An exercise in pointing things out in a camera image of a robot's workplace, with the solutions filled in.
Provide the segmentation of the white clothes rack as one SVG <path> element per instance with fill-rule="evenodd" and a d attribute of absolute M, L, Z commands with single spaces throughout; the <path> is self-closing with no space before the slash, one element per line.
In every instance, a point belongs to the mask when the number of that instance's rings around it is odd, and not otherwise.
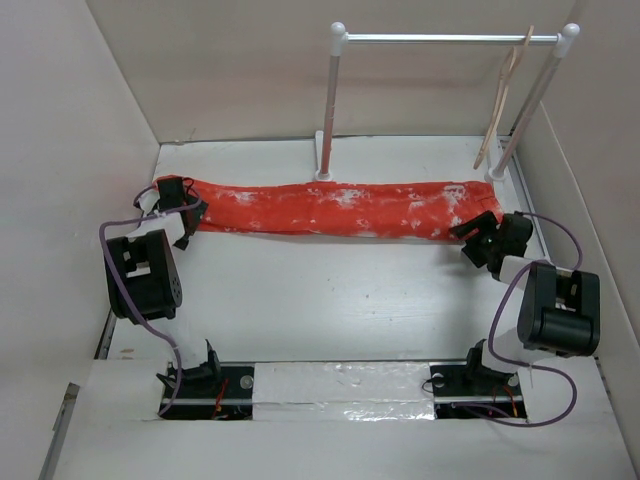
<path fill-rule="evenodd" d="M 324 111 L 323 128 L 315 132 L 317 170 L 314 178 L 328 182 L 332 179 L 330 160 L 334 133 L 335 106 L 339 80 L 339 67 L 344 47 L 353 45 L 408 44 L 408 45 L 499 45 L 521 46 L 525 34 L 418 34 L 418 33 L 350 33 L 341 22 L 331 25 L 331 47 L 329 60 L 328 85 Z M 560 32 L 553 35 L 533 33 L 528 46 L 548 46 L 551 51 L 534 80 L 522 107 L 516 116 L 509 133 L 509 141 L 498 161 L 489 158 L 489 152 L 483 163 L 487 164 L 485 179 L 490 183 L 502 182 L 505 171 L 516 148 L 531 122 L 541 100 L 554 78 L 562 60 L 566 58 L 575 40 L 581 33 L 576 23 L 564 25 Z M 491 138 L 490 147 L 497 143 L 497 134 Z"/>

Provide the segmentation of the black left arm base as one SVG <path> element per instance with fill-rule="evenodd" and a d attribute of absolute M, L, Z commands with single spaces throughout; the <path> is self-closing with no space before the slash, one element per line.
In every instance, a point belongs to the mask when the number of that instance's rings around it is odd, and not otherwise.
<path fill-rule="evenodd" d="M 170 365 L 157 377 L 163 385 L 159 406 L 166 420 L 241 421 L 253 417 L 255 365 L 222 363 L 214 371 L 207 363 L 185 369 L 177 397 L 171 401 L 177 371 Z"/>

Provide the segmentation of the red white patterned trousers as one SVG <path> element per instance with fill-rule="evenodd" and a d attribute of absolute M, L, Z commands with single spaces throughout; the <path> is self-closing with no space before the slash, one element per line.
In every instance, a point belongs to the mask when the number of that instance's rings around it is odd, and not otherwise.
<path fill-rule="evenodd" d="M 450 230 L 458 225 L 486 212 L 498 221 L 504 216 L 493 187 L 482 181 L 183 185 L 207 204 L 199 229 L 211 232 L 450 242 Z"/>

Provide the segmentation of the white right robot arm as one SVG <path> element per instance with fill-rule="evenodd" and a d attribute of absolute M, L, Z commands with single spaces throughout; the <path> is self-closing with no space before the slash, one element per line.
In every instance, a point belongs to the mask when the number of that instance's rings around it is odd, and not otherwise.
<path fill-rule="evenodd" d="M 563 231 L 574 244 L 576 262 L 561 268 L 547 260 L 525 256 L 535 219 Z M 581 269 L 584 253 L 576 236 L 564 225 L 532 212 L 491 211 L 454 226 L 462 253 L 485 267 L 507 290 L 492 320 L 488 337 L 468 351 L 462 381 L 483 394 L 505 384 L 520 368 L 541 358 L 588 357 L 600 342 L 600 279 Z"/>

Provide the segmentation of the wooden clothes hanger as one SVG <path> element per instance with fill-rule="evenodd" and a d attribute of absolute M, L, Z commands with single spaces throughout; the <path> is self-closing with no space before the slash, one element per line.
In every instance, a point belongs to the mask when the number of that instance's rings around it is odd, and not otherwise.
<path fill-rule="evenodd" d="M 477 170 L 482 165 L 482 163 L 484 162 L 484 160 L 488 155 L 491 138 L 497 134 L 497 129 L 503 115 L 504 107 L 508 97 L 511 79 L 515 71 L 517 70 L 519 64 L 521 63 L 526 50 L 528 49 L 528 46 L 531 42 L 531 38 L 533 36 L 534 31 L 535 31 L 535 26 L 530 25 L 526 32 L 523 44 L 521 46 L 513 46 L 508 51 L 500 67 L 496 94 L 494 98 L 494 105 L 491 112 L 489 125 L 484 135 L 481 147 L 474 160 L 474 163 L 473 163 L 474 170 Z"/>

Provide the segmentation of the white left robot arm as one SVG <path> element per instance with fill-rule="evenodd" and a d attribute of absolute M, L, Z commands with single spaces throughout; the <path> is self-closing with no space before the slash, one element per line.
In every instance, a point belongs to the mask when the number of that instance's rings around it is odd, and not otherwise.
<path fill-rule="evenodd" d="M 176 317 L 183 292 L 172 249 L 186 249 L 208 204 L 192 179 L 168 177 L 143 190 L 134 206 L 144 215 L 99 227 L 111 310 L 171 348 L 176 364 L 158 376 L 165 386 L 189 385 L 201 396 L 212 396 L 222 387 L 223 373 L 211 344 L 204 362 L 185 368 L 178 342 L 151 325 Z"/>

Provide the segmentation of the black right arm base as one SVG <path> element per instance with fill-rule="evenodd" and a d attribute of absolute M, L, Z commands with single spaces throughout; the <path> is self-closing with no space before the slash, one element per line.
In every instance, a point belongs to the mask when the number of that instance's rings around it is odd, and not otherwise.
<path fill-rule="evenodd" d="M 519 377 L 490 370 L 481 363 L 482 347 L 469 349 L 465 360 L 436 361 L 422 382 L 433 396 L 437 419 L 471 419 L 475 413 L 497 419 L 527 419 Z"/>

